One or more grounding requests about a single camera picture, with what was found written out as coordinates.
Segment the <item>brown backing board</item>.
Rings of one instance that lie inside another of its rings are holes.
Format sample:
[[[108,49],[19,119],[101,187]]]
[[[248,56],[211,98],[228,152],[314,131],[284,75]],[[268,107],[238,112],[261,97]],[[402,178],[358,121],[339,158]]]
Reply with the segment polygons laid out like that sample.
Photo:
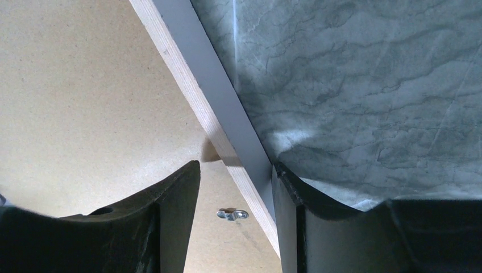
[[[280,272],[129,1],[1,2],[1,207],[88,215],[192,160],[183,272]]]

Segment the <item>wooden picture frame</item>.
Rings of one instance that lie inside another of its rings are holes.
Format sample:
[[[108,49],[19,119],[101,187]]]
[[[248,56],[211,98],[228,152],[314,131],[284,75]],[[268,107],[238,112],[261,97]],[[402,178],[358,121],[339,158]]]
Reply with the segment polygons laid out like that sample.
[[[274,251],[272,165],[190,1],[132,1],[137,16]]]

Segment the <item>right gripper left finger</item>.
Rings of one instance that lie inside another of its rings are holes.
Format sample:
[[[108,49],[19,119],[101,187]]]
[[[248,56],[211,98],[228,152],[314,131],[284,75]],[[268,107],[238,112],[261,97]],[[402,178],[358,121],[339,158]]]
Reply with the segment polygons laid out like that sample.
[[[1,207],[2,272],[183,272],[200,188],[192,160],[88,215]]]

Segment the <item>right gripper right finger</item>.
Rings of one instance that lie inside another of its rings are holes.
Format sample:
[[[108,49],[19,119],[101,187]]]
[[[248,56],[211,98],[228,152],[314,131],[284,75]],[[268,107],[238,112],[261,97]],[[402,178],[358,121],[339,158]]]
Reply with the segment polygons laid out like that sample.
[[[273,166],[284,272],[480,272],[481,201],[386,200],[363,212]]]

